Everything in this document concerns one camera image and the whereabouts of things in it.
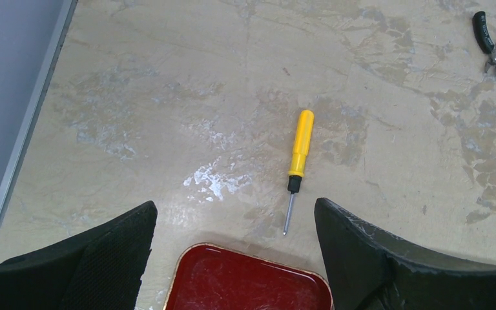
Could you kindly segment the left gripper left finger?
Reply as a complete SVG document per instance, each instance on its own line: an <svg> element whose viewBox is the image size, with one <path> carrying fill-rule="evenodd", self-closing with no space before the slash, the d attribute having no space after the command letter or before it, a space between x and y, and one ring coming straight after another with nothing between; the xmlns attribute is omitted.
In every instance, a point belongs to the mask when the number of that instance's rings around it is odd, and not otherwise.
<svg viewBox="0 0 496 310"><path fill-rule="evenodd" d="M0 263L0 309L134 309L158 217L153 201Z"/></svg>

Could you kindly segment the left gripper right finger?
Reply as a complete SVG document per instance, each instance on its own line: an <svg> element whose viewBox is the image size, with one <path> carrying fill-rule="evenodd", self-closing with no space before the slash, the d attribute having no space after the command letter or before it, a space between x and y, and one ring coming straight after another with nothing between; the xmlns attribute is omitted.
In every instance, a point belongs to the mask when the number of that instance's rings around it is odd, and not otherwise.
<svg viewBox="0 0 496 310"><path fill-rule="evenodd" d="M419 246L327 198L314 217L336 309L496 309L496 265Z"/></svg>

